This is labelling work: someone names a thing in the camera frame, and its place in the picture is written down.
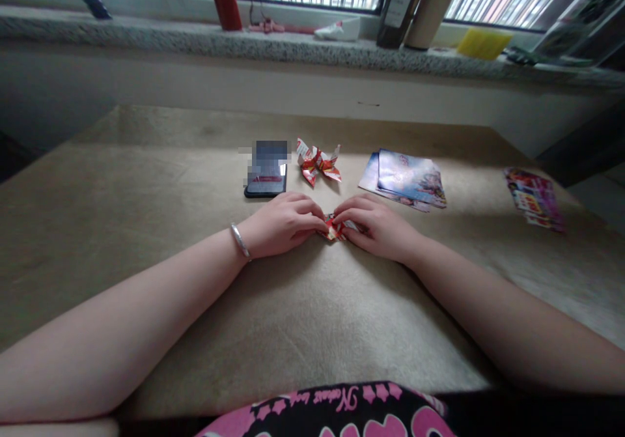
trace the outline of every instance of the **hand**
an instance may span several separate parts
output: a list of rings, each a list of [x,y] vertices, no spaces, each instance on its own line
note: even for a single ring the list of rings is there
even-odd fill
[[[349,198],[334,210],[334,214],[334,224],[351,220],[368,229],[366,234],[348,228],[343,230],[354,245],[403,264],[412,258],[415,245],[424,239],[402,216],[373,195]]]
[[[302,193],[282,193],[237,228],[252,258],[280,255],[316,231],[327,233],[324,212]]]

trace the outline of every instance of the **silver bracelet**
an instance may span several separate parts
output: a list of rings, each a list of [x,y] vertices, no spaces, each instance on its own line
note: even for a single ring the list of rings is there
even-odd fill
[[[247,261],[248,262],[252,261],[252,256],[250,256],[249,250],[245,246],[245,243],[243,242],[243,238],[241,238],[241,234],[239,233],[239,229],[236,228],[235,224],[230,224],[230,228],[232,229],[232,233],[234,235],[234,239],[236,240],[236,243],[239,245],[239,248],[241,249],[241,251],[243,251],[243,254],[247,258]]]

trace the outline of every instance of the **speckled stone ledge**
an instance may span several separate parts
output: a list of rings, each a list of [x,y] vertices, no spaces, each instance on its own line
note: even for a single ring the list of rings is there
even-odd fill
[[[369,40],[342,43],[290,33],[228,33],[204,23],[129,17],[98,21],[88,14],[37,8],[1,6],[0,38],[625,91],[624,73],[599,68],[525,68],[470,59],[451,50],[386,50]]]

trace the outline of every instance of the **forearm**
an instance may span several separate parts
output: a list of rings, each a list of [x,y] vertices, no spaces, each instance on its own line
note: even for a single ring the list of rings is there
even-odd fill
[[[515,383],[625,393],[625,352],[542,300],[425,237],[406,264]]]
[[[0,422],[84,419],[114,409],[246,260],[222,231],[36,330],[0,355]]]

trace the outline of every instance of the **beige tabletop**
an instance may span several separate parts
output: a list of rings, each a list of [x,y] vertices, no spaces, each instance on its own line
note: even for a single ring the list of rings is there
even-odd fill
[[[288,168],[287,189],[326,212],[363,192],[359,179],[380,147],[435,159],[446,209],[381,201],[625,348],[625,240],[559,186],[566,234],[526,224],[502,169],[537,169],[489,128],[123,106],[0,187],[0,349],[252,214],[263,201],[243,196],[249,156],[239,149],[298,136],[326,151],[343,144],[340,184],[321,178],[312,189],[296,164]],[[500,381],[406,269],[319,236],[246,266],[120,413],[214,415],[375,379],[430,393]]]

